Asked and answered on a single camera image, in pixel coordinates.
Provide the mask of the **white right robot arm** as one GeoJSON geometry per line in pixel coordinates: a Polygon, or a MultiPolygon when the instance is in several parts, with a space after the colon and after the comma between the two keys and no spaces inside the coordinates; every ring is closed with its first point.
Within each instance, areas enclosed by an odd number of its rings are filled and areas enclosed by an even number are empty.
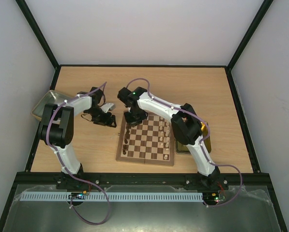
{"type": "Polygon", "coordinates": [[[134,91],[123,87],[117,97],[128,108],[124,118],[130,126],[142,123],[148,117],[148,112],[170,122],[175,139],[188,148],[197,165],[201,185],[205,189],[212,189],[217,184],[220,170],[210,158],[204,143],[202,124],[190,104],[167,102],[142,87],[137,87],[134,91]]]}

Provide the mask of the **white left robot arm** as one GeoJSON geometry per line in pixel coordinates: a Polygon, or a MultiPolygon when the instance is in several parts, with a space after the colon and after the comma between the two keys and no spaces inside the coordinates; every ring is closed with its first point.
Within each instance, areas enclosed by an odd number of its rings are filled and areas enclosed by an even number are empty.
{"type": "Polygon", "coordinates": [[[117,126],[116,117],[111,113],[115,104],[100,104],[101,100],[105,100],[104,87],[92,87],[90,92],[79,92],[73,98],[44,105],[38,137],[53,150],[65,174],[74,175],[82,170],[72,146],[75,116],[89,114],[93,124],[111,128],[117,126]]]}

